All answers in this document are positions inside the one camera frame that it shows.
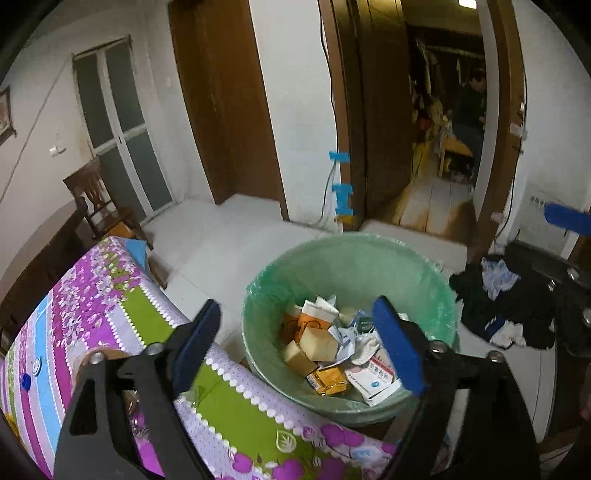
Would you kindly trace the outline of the gold foil box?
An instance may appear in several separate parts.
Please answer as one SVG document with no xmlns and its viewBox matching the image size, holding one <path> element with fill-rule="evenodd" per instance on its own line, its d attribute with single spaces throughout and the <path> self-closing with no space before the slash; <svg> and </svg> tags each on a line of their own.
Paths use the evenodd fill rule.
<svg viewBox="0 0 591 480">
<path fill-rule="evenodd" d="M 317 369 L 308 374 L 305 379 L 318 395 L 333 396 L 349 390 L 349 381 L 338 366 L 328 369 Z"/>
</svg>

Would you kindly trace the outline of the blue bottle cap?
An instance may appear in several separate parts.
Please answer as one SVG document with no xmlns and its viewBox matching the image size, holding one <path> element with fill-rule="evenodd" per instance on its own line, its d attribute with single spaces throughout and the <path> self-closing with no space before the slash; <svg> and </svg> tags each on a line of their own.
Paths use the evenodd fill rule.
<svg viewBox="0 0 591 480">
<path fill-rule="evenodd" d="M 21 388 L 24 391 L 28 392 L 30 390 L 31 384 L 32 384 L 31 376 L 28 373 L 23 373 L 21 375 L 21 382 L 20 382 L 20 384 L 21 384 Z"/>
</svg>

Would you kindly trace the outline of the glass double door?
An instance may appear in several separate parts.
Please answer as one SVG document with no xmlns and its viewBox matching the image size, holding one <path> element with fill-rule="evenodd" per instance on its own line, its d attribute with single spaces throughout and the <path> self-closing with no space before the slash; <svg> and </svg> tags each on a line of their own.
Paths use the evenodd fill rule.
<svg viewBox="0 0 591 480">
<path fill-rule="evenodd" d="M 131 39 L 80 53 L 72 67 L 90 148 L 100 160 L 110 195 L 144 223 L 173 198 L 137 92 Z"/>
</svg>

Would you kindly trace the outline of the open brown doorway frame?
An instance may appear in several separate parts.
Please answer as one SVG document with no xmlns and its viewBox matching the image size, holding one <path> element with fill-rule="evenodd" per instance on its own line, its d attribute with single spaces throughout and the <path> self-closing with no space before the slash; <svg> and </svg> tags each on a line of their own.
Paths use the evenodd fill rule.
<svg viewBox="0 0 591 480">
<path fill-rule="evenodd" d="M 525 70 L 509 1 L 322 1 L 346 231 L 368 220 L 486 255 L 521 152 Z"/>
</svg>

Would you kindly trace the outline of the framed wall picture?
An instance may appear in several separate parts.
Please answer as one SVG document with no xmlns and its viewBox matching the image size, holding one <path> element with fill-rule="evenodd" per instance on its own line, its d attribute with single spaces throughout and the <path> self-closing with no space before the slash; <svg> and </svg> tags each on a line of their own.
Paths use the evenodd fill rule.
<svg viewBox="0 0 591 480">
<path fill-rule="evenodd" d="M 15 134 L 11 115 L 10 87 L 7 86 L 0 93 L 0 144 Z"/>
</svg>

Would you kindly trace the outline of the white silver foil bag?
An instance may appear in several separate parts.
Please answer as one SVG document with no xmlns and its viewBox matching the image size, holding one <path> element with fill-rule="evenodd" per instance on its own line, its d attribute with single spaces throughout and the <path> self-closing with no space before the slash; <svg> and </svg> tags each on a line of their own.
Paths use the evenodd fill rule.
<svg viewBox="0 0 591 480">
<path fill-rule="evenodd" d="M 370 407 L 383 403 L 403 386 L 383 347 L 365 364 L 346 368 L 345 375 L 349 384 L 362 396 L 363 402 Z"/>
</svg>

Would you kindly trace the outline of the dark wooden dining table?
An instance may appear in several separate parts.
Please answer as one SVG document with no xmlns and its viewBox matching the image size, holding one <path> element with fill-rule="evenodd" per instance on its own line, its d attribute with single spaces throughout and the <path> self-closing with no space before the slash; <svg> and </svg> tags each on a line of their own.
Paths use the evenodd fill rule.
<svg viewBox="0 0 591 480">
<path fill-rule="evenodd" d="M 87 251 L 79 237 L 87 207 L 75 199 L 38 227 L 1 279 L 1 352 L 5 354 L 38 303 Z"/>
</svg>

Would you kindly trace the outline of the brown wooden door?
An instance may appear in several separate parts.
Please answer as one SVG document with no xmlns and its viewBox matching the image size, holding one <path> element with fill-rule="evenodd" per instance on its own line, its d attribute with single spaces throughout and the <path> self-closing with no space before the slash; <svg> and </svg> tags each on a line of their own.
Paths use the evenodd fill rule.
<svg viewBox="0 0 591 480">
<path fill-rule="evenodd" d="M 183 99 L 214 203 L 276 201 L 287 220 L 252 13 L 245 1 L 167 6 Z"/>
</svg>

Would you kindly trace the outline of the pile of dark clothes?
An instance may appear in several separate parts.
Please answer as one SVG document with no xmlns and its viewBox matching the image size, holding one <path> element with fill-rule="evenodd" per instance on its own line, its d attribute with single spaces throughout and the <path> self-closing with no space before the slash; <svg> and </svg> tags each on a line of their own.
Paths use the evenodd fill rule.
<svg viewBox="0 0 591 480">
<path fill-rule="evenodd" d="M 450 277 L 463 303 L 461 322 L 474 335 L 501 349 L 513 345 L 548 350 L 557 307 L 549 281 L 502 255 L 488 255 Z"/>
</svg>

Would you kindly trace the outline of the white round lid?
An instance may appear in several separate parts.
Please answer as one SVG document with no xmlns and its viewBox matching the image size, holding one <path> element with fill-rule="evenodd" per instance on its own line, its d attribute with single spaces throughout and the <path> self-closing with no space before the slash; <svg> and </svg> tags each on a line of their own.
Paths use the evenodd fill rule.
<svg viewBox="0 0 591 480">
<path fill-rule="evenodd" d="M 37 377 L 40 374 L 42 366 L 43 366 L 42 358 L 36 357 L 33 360 L 32 367 L 31 367 L 31 374 L 33 377 Z"/>
</svg>

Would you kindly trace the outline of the blue tape pieces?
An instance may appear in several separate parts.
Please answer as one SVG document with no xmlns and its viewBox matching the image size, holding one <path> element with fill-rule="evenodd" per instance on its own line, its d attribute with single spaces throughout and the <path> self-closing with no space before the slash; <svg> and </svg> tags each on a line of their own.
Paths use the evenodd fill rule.
<svg viewBox="0 0 591 480">
<path fill-rule="evenodd" d="M 329 159 L 334 165 L 349 165 L 351 156 L 348 152 L 329 151 Z M 353 185 L 349 183 L 332 184 L 332 192 L 335 194 L 335 214 L 338 216 L 353 216 L 353 208 L 349 200 L 353 196 Z"/>
</svg>

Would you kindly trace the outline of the brown bun in plastic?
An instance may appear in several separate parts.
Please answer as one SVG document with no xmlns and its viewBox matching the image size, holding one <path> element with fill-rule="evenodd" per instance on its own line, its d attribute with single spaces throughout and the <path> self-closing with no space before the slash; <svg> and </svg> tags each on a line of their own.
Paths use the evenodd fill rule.
<svg viewBox="0 0 591 480">
<path fill-rule="evenodd" d="M 95 347 L 95 348 L 88 350 L 83 355 L 81 355 L 77 358 L 77 363 L 75 364 L 76 369 L 72 372 L 72 380 L 73 380 L 72 391 L 75 391 L 75 388 L 77 387 L 77 385 L 79 383 L 82 368 L 90 362 L 91 356 L 95 353 L 102 353 L 106 357 L 107 360 L 118 360 L 118 359 L 123 359 L 123 358 L 129 357 L 129 354 L 124 352 L 123 350 L 109 348 L 109 347 Z M 123 392 L 123 398 L 125 401 L 125 408 L 126 408 L 127 416 L 131 417 L 131 415 L 133 414 L 133 412 L 135 411 L 135 409 L 137 407 L 136 395 L 130 390 L 125 390 Z"/>
</svg>

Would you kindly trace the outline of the wooden chair right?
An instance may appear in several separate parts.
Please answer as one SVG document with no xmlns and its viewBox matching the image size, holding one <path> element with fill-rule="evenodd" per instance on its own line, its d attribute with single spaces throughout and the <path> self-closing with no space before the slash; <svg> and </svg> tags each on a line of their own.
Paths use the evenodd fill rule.
<svg viewBox="0 0 591 480">
<path fill-rule="evenodd" d="M 86 206 L 85 219 L 95 240 L 102 239 L 118 224 L 123 224 L 132 232 L 134 239 L 146 241 L 148 248 L 153 249 L 133 210 L 119 206 L 110 194 L 98 156 L 66 177 L 63 183 L 76 202 Z"/>
</svg>

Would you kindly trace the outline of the floral purple striped tablecloth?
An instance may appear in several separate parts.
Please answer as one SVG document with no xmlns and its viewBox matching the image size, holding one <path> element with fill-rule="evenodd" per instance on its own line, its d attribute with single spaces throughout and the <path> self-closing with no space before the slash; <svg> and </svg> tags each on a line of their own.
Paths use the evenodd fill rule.
<svg viewBox="0 0 591 480">
<path fill-rule="evenodd" d="M 85 253 L 34 308 L 1 368 L 5 479 L 381 479 L 393 444 L 273 392 L 214 342 L 190 390 L 171 335 L 190 324 L 122 240 Z M 95 347 L 72 391 L 77 358 Z M 33 360 L 41 357 L 33 377 Z M 21 388 L 21 375 L 32 384 Z M 137 407 L 127 416 L 123 392 Z"/>
</svg>

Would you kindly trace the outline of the yellow sponge block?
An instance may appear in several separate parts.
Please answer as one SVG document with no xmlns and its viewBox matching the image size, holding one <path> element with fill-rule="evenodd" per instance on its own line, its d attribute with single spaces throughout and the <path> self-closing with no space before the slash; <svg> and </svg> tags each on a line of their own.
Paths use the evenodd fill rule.
<svg viewBox="0 0 591 480">
<path fill-rule="evenodd" d="M 298 346 L 313 362 L 332 362 L 339 351 L 339 342 L 328 330 L 311 327 L 304 330 Z"/>
</svg>

